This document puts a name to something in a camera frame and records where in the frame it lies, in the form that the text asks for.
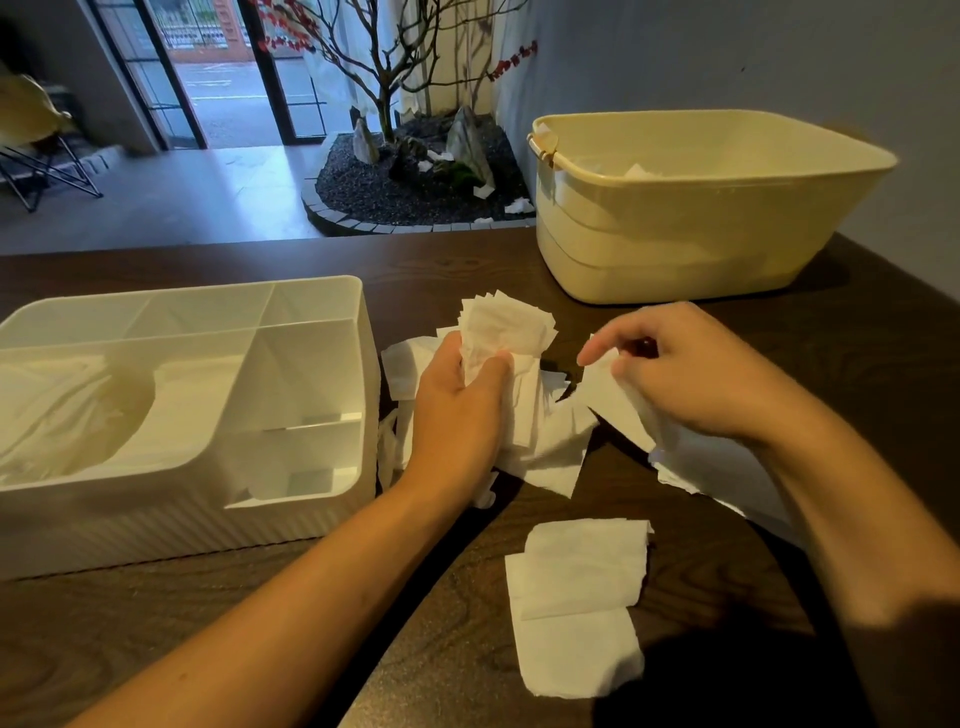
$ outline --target forearm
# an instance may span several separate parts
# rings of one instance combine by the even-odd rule
[[[755,451],[803,522],[841,621],[884,626],[960,601],[960,549],[873,448],[806,392],[782,412]]]
[[[464,503],[411,473],[82,726],[290,726],[329,690]]]

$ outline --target gray wall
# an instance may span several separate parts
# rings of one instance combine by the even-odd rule
[[[960,300],[960,2],[530,0],[540,53],[494,85],[528,183],[546,113],[767,109],[859,131],[900,166],[841,231]]]
[[[157,151],[85,0],[0,0],[0,16],[33,46],[45,80],[73,92],[95,141],[140,154]]]

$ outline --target dark wooden tabletop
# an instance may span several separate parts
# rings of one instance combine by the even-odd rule
[[[0,314],[48,296],[334,274],[363,280],[380,350],[451,324],[462,298],[501,289],[554,314],[560,334],[546,357],[575,378],[580,346],[621,310],[570,299],[534,231],[521,229],[0,258]],[[960,307],[836,237],[791,288],[705,308],[851,420],[960,534]],[[506,476],[497,487],[494,508],[465,514],[416,572],[318,724],[868,719],[805,557],[707,498],[660,485],[644,454],[604,425],[573,499]],[[503,556],[523,550],[538,522],[583,517],[656,528],[631,610],[646,677],[596,701],[534,697],[517,670]],[[309,546],[0,584],[0,724],[65,722]]]

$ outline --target folding chair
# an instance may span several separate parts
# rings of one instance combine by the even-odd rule
[[[0,176],[7,181],[28,212],[36,210],[51,179],[65,182],[94,197],[104,196],[86,174],[84,166],[63,136],[72,128],[70,114],[57,111],[47,92],[32,78],[0,78],[0,158],[33,170],[25,181],[18,181],[0,160]],[[28,146],[36,152],[36,157],[22,151]],[[77,170],[76,175],[53,165],[60,149],[69,155]]]

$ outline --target plastic storage box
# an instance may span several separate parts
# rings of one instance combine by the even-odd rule
[[[537,239],[586,303],[655,303],[789,284],[897,158],[763,111],[543,116]]]
[[[356,278],[24,306],[0,325],[0,576],[323,535],[373,499],[379,394]]]

